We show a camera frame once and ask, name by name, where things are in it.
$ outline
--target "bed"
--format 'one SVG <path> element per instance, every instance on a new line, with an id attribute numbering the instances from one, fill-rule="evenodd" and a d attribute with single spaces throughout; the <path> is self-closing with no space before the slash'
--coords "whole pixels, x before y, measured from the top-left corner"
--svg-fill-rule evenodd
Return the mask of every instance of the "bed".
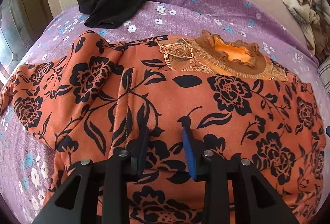
<path id="1" fill-rule="evenodd" d="M 74 39 L 88 28 L 78 6 L 59 14 L 20 64 L 63 57 Z M 324 129 L 330 125 L 330 99 L 317 74 L 317 59 L 282 0 L 151 0 L 117 29 L 92 29 L 108 42 L 133 41 L 173 34 L 197 37 L 200 31 L 233 40 L 237 35 L 259 44 L 263 54 L 311 83 Z M 324 158 L 324 188 L 318 208 L 330 192 L 329 137 Z M 36 141 L 20 124 L 12 108 L 0 117 L 0 193 L 20 223 L 31 223 L 40 212 L 53 173 L 55 152 Z"/>

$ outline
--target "blue gripper pad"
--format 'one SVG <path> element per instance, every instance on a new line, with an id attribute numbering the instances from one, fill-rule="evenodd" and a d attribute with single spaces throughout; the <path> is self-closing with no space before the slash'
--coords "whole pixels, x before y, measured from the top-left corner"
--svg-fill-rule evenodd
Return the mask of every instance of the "blue gripper pad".
<path id="1" fill-rule="evenodd" d="M 186 156 L 188 171 L 193 180 L 196 180 L 196 160 L 189 143 L 188 134 L 185 128 L 182 129 L 182 143 L 184 145 L 184 154 Z"/>

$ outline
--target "metal screw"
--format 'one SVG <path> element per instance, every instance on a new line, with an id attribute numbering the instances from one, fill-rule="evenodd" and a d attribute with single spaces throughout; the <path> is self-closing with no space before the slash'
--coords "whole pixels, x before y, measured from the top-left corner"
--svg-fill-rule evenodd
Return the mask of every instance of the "metal screw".
<path id="1" fill-rule="evenodd" d="M 204 151 L 204 155 L 206 156 L 206 157 L 211 157 L 211 156 L 213 156 L 213 151 L 212 150 L 206 150 L 206 151 Z"/>
<path id="2" fill-rule="evenodd" d="M 251 161 L 249 159 L 242 159 L 241 162 L 243 165 L 246 165 L 246 166 L 251 164 Z"/>
<path id="3" fill-rule="evenodd" d="M 120 153 L 119 153 L 119 156 L 120 157 L 126 157 L 128 155 L 128 151 L 127 150 L 122 150 Z"/>
<path id="4" fill-rule="evenodd" d="M 82 165 L 87 165 L 87 164 L 89 164 L 90 163 L 90 159 L 82 159 L 81 160 L 81 164 Z"/>

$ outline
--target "brown ribbed neckline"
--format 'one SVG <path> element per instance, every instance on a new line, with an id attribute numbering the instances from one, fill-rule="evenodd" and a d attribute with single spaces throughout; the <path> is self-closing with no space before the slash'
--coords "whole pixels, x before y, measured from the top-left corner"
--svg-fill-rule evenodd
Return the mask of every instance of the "brown ribbed neckline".
<path id="1" fill-rule="evenodd" d="M 257 75 L 265 71 L 266 60 L 265 57 L 259 51 L 255 52 L 255 55 L 252 56 L 252 58 L 255 59 L 255 65 L 248 66 L 248 65 L 244 65 L 243 62 L 239 63 L 239 62 L 230 61 L 228 59 L 228 56 L 216 51 L 211 46 L 208 38 L 205 35 L 199 36 L 197 39 L 195 39 L 195 41 L 201 49 L 203 49 L 205 52 L 211 55 L 215 60 L 219 61 L 220 63 L 224 64 L 226 67 L 229 67 L 237 72 Z"/>

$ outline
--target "mattress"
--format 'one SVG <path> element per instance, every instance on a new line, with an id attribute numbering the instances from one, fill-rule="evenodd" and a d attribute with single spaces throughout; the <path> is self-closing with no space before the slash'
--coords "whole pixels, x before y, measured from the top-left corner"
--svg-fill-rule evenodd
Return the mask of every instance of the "mattress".
<path id="1" fill-rule="evenodd" d="M 302 81 L 311 83 L 324 126 L 330 125 L 327 110 L 330 100 L 317 75 L 316 58 L 299 38 L 299 31 L 290 28 L 287 19 L 272 16 L 267 7 L 270 5 L 265 8 L 258 0 L 151 0 L 117 29 L 92 30 L 109 42 L 167 34 L 197 37 L 203 29 L 218 33 L 229 41 L 256 42 L 262 53 L 299 75 Z M 84 26 L 87 17 L 79 12 L 78 6 L 62 12 L 20 64 L 63 57 L 74 39 L 89 29 Z M 324 189 L 319 206 L 330 191 L 329 153 L 330 147 L 327 146 Z M 40 212 L 51 183 L 55 154 L 28 134 L 12 108 L 0 117 L 0 193 L 21 223 L 31 223 Z"/>

